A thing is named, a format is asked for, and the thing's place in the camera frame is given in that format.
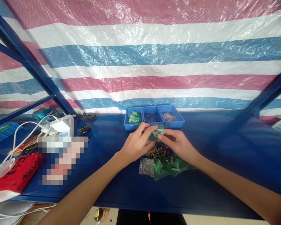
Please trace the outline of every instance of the forearm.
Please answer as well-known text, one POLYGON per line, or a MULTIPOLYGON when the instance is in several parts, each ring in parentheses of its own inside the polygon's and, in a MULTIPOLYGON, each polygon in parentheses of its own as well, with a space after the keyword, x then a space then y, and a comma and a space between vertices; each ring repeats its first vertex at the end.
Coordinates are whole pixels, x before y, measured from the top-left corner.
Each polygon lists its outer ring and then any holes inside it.
POLYGON ((62 199, 38 224, 79 225, 105 187, 125 166, 117 152, 104 166, 62 199))
POLYGON ((215 164, 199 153, 195 154, 195 160, 190 161, 270 224, 281 224, 281 195, 215 164))

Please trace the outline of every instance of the workbench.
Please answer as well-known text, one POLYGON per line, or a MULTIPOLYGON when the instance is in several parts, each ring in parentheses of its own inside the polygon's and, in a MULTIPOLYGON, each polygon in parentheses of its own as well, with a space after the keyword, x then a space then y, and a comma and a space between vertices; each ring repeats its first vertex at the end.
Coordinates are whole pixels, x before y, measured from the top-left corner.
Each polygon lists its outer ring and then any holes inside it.
MULTIPOLYGON (((184 112, 181 130, 193 146, 217 164, 281 194, 281 133, 242 111, 184 112)), ((74 187, 121 149, 131 132, 124 115, 100 115, 87 133, 88 149, 80 155, 63 186, 42 186, 36 174, 18 201, 58 203, 74 187)), ((85 122, 75 119, 76 135, 85 122)), ((19 131, 20 142, 25 138, 19 131)), ((11 149, 12 138, 0 144, 0 162, 11 149)), ((95 206, 168 213, 186 213, 261 219, 242 201, 199 170, 189 170, 157 182, 139 175, 139 160, 120 171, 95 206)))

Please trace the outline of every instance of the red plastic bag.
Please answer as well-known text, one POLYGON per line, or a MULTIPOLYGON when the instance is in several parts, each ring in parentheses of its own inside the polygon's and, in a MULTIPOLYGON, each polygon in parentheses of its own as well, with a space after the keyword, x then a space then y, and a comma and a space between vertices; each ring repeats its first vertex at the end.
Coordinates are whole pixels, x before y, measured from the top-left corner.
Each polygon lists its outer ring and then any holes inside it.
POLYGON ((21 156, 14 167, 0 178, 0 202, 21 194, 38 169, 38 153, 21 156))

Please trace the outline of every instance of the blue plastic bin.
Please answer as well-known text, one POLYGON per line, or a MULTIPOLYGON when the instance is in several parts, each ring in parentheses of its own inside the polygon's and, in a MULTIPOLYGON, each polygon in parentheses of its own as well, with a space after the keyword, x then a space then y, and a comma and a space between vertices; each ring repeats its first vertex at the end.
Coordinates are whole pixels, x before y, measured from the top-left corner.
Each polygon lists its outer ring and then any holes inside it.
POLYGON ((144 122, 146 120, 147 123, 150 125, 164 123, 163 116, 157 106, 146 106, 146 107, 142 107, 141 109, 142 109, 142 116, 143 116, 142 119, 144 122))
POLYGON ((177 121, 172 121, 172 122, 165 122, 165 128, 180 128, 182 127, 182 125, 184 124, 185 120, 183 119, 183 117, 180 115, 180 113, 177 111, 177 109, 172 106, 172 105, 162 105, 162 106, 158 106, 161 114, 162 114, 162 118, 163 118, 163 114, 166 113, 170 113, 173 116, 177 117, 177 121))
POLYGON ((130 131, 130 130, 136 130, 139 126, 140 126, 140 123, 137 123, 137 124, 129 124, 128 120, 129 120, 129 117, 128 117, 128 113, 132 113, 132 111, 136 111, 138 112, 140 115, 141 115, 141 107, 136 107, 136 108, 127 108, 126 109, 126 114, 125 114, 125 120, 124 120, 124 127, 127 131, 130 131))
POLYGON ((4 125, 7 125, 7 124, 11 124, 11 126, 7 127, 6 129, 4 129, 0 132, 0 142, 5 140, 9 136, 12 136, 19 126, 17 123, 3 123, 2 125, 0 125, 0 127, 3 127, 4 125))

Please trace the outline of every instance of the white power strip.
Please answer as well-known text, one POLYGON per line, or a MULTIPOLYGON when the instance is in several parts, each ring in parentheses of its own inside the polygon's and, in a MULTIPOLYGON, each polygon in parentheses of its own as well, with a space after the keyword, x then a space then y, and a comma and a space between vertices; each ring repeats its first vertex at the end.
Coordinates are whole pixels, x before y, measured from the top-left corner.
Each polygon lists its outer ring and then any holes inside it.
POLYGON ((65 122, 67 122, 70 125, 70 128, 64 132, 60 132, 58 134, 53 134, 50 136, 57 136, 57 137, 73 137, 74 136, 74 117, 72 115, 66 115, 60 120, 63 119, 65 122))

